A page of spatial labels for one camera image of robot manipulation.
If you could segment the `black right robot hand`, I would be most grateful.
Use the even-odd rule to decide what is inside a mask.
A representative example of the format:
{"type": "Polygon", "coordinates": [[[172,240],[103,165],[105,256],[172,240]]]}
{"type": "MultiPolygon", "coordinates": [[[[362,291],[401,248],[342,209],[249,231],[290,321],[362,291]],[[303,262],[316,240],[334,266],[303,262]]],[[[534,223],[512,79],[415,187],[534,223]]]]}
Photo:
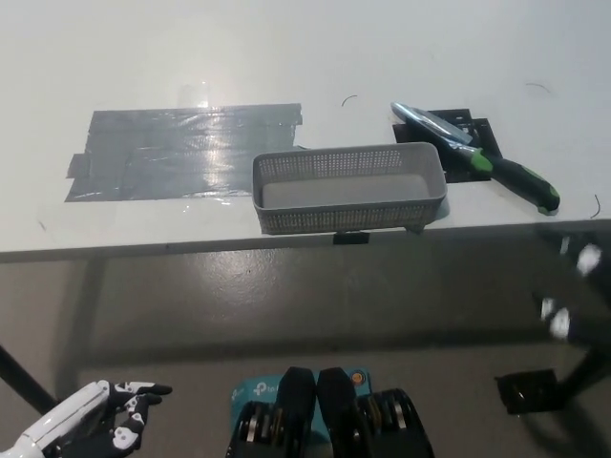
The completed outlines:
{"type": "Polygon", "coordinates": [[[539,319],[559,341],[610,351],[610,248],[588,232],[542,230],[565,271],[566,287],[533,293],[539,319]]]}

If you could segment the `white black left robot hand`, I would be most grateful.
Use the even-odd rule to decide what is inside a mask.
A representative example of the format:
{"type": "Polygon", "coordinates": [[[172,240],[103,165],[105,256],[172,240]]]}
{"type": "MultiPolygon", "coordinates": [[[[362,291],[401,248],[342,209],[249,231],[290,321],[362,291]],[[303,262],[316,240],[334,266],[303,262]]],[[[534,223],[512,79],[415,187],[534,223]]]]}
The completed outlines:
{"type": "Polygon", "coordinates": [[[173,391],[150,382],[91,382],[21,433],[3,457],[127,457],[141,447],[149,408],[173,391]]]}

